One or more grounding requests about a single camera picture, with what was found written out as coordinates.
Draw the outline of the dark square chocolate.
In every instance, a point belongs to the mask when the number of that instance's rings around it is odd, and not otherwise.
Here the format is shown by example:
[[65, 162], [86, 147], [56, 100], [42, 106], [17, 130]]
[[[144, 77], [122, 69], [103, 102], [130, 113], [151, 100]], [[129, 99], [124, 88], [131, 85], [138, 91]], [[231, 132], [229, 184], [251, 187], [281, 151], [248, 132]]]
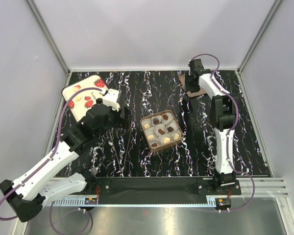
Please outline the dark square chocolate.
[[170, 127], [168, 127], [168, 131], [169, 132], [173, 132], [174, 131], [174, 128], [170, 126]]

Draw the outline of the rose gold chocolate box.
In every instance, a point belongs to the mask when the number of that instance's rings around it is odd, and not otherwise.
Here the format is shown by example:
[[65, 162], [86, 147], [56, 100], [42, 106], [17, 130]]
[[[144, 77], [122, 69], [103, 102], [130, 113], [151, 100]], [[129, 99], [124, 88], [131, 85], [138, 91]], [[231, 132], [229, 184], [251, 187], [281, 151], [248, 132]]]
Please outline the rose gold chocolate box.
[[[169, 119], [164, 120], [162, 115], [167, 115]], [[155, 118], [159, 120], [158, 124], [153, 123]], [[184, 134], [171, 110], [143, 117], [140, 120], [140, 125], [151, 152], [162, 151], [183, 141]], [[168, 131], [170, 126], [174, 128], [173, 132]]]

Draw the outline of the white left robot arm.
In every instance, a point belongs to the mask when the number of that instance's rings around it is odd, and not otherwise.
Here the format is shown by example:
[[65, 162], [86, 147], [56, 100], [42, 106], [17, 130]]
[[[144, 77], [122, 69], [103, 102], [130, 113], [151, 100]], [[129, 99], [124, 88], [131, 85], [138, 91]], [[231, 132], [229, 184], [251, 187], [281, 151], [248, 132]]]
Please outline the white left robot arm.
[[101, 132], [110, 128], [129, 128], [130, 108], [118, 111], [103, 103], [95, 104], [66, 133], [57, 137], [55, 147], [27, 173], [15, 179], [3, 180], [0, 190], [21, 222], [28, 222], [51, 202], [72, 193], [92, 193], [96, 189], [95, 170], [78, 170], [72, 176], [51, 183], [64, 166], [87, 154]]

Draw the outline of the metal tongs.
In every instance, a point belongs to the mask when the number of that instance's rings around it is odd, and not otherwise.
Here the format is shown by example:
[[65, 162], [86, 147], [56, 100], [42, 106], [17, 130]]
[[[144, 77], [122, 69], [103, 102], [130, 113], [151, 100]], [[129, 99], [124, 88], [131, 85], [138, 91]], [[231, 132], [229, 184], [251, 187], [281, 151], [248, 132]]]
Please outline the metal tongs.
[[132, 128], [117, 129], [112, 128], [108, 131], [110, 140], [112, 142], [113, 152], [116, 156], [120, 175], [123, 175], [125, 170], [125, 163], [128, 156], [129, 146], [132, 138]]

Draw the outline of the dark cone chocolate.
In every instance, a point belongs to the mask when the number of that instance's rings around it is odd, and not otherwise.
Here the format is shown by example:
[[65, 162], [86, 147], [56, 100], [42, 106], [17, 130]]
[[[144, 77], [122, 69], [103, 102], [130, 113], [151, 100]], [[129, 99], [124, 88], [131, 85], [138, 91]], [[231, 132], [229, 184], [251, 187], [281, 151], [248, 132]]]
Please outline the dark cone chocolate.
[[155, 118], [155, 119], [153, 120], [153, 123], [154, 123], [154, 124], [158, 124], [158, 123], [159, 123], [159, 120]]

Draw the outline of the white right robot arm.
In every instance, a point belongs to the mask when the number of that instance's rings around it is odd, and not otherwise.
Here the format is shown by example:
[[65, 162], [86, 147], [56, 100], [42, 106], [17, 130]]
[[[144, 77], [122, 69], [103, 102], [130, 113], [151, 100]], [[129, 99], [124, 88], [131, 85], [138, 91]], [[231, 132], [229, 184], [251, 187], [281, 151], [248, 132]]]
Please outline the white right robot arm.
[[189, 72], [185, 75], [185, 91], [204, 90], [211, 99], [210, 123], [217, 140], [216, 173], [213, 176], [213, 190], [224, 194], [236, 182], [233, 166], [233, 137], [238, 123], [236, 98], [216, 80], [216, 71], [204, 68], [201, 59], [189, 61]]

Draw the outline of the rose gold box lid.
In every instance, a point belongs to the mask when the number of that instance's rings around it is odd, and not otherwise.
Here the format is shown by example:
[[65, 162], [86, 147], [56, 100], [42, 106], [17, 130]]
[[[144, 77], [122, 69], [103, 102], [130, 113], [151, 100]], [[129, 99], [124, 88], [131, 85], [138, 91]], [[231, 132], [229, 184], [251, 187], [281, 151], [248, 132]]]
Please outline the rose gold box lid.
[[186, 83], [185, 83], [186, 75], [185, 74], [179, 75], [178, 80], [179, 80], [179, 84], [182, 87], [182, 90], [184, 91], [184, 93], [186, 94], [186, 96], [188, 98], [197, 98], [197, 97], [199, 97], [201, 95], [206, 95], [207, 94], [207, 92], [203, 88], [200, 88], [198, 91], [186, 90]]

